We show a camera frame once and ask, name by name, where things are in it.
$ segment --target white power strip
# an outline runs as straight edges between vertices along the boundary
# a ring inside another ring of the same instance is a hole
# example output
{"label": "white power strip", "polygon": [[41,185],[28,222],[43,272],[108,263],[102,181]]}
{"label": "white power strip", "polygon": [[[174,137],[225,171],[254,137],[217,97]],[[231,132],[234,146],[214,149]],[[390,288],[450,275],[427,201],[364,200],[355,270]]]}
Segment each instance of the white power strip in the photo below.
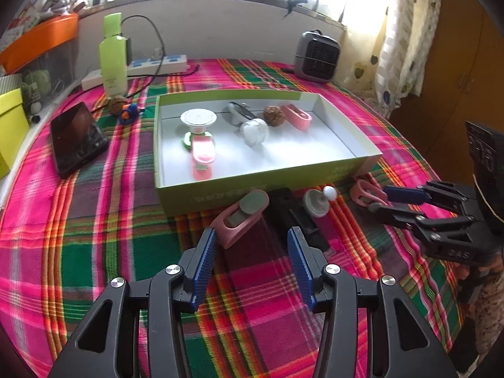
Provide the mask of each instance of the white power strip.
{"label": "white power strip", "polygon": [[[138,75],[154,75],[159,67],[160,60],[141,59],[133,61],[128,66],[128,78]],[[159,74],[175,74],[187,71],[187,55],[170,55],[163,59]],[[101,69],[91,71],[82,79],[82,89],[87,90],[103,83]]]}

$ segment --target pink clip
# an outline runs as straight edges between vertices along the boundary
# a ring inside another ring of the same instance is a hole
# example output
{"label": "pink clip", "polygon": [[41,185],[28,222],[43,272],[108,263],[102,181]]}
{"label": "pink clip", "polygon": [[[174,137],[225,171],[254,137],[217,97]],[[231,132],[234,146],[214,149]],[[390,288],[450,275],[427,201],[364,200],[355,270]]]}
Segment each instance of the pink clip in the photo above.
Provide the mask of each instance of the pink clip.
{"label": "pink clip", "polygon": [[291,125],[299,130],[307,130],[312,121],[312,116],[302,110],[300,110],[296,105],[282,105],[280,109],[285,115],[285,119],[289,121]]}
{"label": "pink clip", "polygon": [[196,180],[210,179],[215,161],[214,140],[211,136],[193,135],[191,143],[192,176]]}
{"label": "pink clip", "polygon": [[268,204],[268,194],[255,189],[218,215],[210,227],[217,232],[219,244],[225,249],[233,246],[260,219]]}
{"label": "pink clip", "polygon": [[372,203],[387,205],[389,197],[379,187],[366,180],[358,179],[350,189],[350,198],[359,206],[367,208]]}

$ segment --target space heater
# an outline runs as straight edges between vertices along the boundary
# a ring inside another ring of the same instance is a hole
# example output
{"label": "space heater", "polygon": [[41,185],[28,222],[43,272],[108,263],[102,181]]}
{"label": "space heater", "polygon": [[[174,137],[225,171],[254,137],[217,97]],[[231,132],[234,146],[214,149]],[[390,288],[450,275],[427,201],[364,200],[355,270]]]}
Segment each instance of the space heater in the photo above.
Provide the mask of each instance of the space heater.
{"label": "space heater", "polygon": [[336,71],[340,45],[320,30],[304,32],[297,45],[294,74],[316,83],[329,82]]}

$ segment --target black robotic claw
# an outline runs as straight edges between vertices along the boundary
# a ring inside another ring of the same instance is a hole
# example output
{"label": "black robotic claw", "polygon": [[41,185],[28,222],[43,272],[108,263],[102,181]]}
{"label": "black robotic claw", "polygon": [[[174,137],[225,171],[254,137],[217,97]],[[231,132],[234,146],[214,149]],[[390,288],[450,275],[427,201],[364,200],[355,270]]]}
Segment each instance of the black robotic claw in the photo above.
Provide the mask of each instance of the black robotic claw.
{"label": "black robotic claw", "polygon": [[[288,249],[303,300],[326,321],[313,377],[353,378],[357,355],[357,308],[369,314],[369,378],[456,377],[429,326],[399,284],[353,278],[328,265],[309,247],[299,227]],[[49,378],[138,378],[140,310],[148,309],[148,353],[152,378],[191,378],[182,312],[203,301],[216,255],[216,234],[205,229],[194,249],[152,279],[110,282],[72,333]]]}
{"label": "black robotic claw", "polygon": [[113,279],[70,336],[49,378],[138,377],[141,309],[149,310],[150,377],[191,378],[180,314],[197,311],[204,300],[216,252],[215,230],[207,228],[197,247],[152,279]]}
{"label": "black robotic claw", "polygon": [[381,203],[369,206],[381,223],[411,230],[422,242],[427,256],[470,266],[469,277],[459,283],[458,299],[475,302],[488,277],[488,271],[481,272],[479,267],[489,265],[502,248],[502,236],[489,227],[475,188],[430,180],[416,189],[386,186],[384,192],[389,202],[428,203],[457,214],[447,219],[429,219],[415,210]]}
{"label": "black robotic claw", "polygon": [[352,277],[309,247],[299,227],[289,231],[288,249],[304,303],[326,313],[313,378],[354,376],[357,308],[367,309],[369,378],[457,378],[437,337],[393,277]]}

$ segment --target white wall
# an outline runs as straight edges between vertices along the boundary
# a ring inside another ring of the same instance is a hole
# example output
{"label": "white wall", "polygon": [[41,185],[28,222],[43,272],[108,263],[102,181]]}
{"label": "white wall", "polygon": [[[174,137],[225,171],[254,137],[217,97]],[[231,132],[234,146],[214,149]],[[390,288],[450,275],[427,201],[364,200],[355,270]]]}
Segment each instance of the white wall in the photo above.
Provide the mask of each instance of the white wall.
{"label": "white wall", "polygon": [[[188,58],[239,58],[292,64],[304,31],[319,29],[338,40],[343,30],[324,21],[271,5],[243,0],[148,0],[84,17],[79,22],[76,78],[99,68],[98,44],[103,40],[103,17],[122,12],[123,18],[142,14],[157,25],[167,54]],[[133,59],[150,57],[160,44],[151,25],[131,18],[123,26],[131,37]]]}

